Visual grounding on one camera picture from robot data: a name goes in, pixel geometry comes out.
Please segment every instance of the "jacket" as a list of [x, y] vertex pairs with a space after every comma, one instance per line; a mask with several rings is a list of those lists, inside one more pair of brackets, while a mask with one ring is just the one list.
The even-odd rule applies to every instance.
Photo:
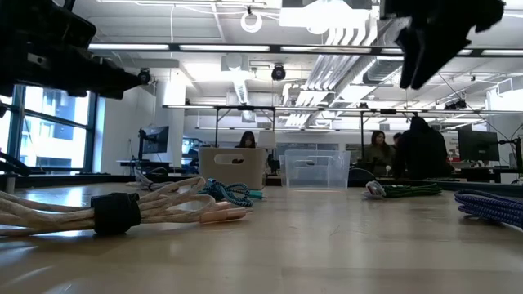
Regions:
[[405, 168], [408, 178], [413, 180], [450, 176], [452, 170], [447, 163], [443, 135], [420, 117], [413, 117], [410, 130], [400, 137], [392, 167], [394, 177], [403, 176]]

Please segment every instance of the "black pole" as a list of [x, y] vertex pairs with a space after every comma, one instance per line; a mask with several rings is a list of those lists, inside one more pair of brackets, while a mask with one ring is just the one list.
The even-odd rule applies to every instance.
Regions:
[[138, 131], [138, 134], [140, 134], [140, 145], [138, 146], [138, 161], [141, 162], [144, 156], [144, 140], [147, 137], [147, 134], [145, 134], [145, 131], [142, 129]]
[[516, 162], [517, 162], [517, 169], [519, 172], [523, 170], [523, 158], [521, 157], [521, 139], [517, 138], [514, 140], [514, 145], [516, 145]]
[[214, 132], [214, 147], [218, 148], [218, 123], [220, 121], [220, 118], [218, 117], [218, 114], [220, 113], [220, 109], [216, 108], [216, 130]]
[[361, 123], [361, 158], [364, 158], [364, 144], [363, 144], [363, 111], [360, 112], [360, 123]]

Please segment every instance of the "computer monitor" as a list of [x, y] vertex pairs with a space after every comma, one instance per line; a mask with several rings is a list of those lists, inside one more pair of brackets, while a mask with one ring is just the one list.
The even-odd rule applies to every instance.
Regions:
[[140, 150], [138, 159], [142, 154], [157, 154], [167, 152], [169, 127], [152, 127], [140, 129]]
[[488, 131], [458, 131], [461, 160], [499, 161], [498, 134]]

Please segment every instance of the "table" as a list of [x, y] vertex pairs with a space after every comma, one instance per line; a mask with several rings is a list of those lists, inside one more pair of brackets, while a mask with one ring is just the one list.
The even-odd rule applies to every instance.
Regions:
[[[88, 205], [122, 184], [22, 190]], [[363, 201], [363, 189], [266, 187], [247, 219], [0, 239], [1, 293], [514, 293], [523, 232], [465, 220], [440, 197]]]

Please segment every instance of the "clear plastic bin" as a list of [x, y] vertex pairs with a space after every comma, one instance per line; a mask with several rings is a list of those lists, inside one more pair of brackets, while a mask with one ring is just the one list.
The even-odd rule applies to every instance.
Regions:
[[351, 152], [285, 151], [285, 177], [290, 189], [346, 189]]

